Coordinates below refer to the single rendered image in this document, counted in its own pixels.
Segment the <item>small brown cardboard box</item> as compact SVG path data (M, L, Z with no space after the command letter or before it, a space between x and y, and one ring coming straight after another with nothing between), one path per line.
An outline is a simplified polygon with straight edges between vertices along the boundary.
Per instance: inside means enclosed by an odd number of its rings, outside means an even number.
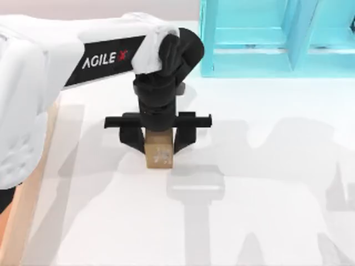
M147 168L169 169L173 167L172 129L160 132L145 130L144 148Z

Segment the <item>light blue rack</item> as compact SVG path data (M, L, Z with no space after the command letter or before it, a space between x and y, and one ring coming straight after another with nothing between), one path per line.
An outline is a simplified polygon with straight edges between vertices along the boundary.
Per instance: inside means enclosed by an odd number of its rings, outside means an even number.
M200 0L200 73L355 78L355 0Z

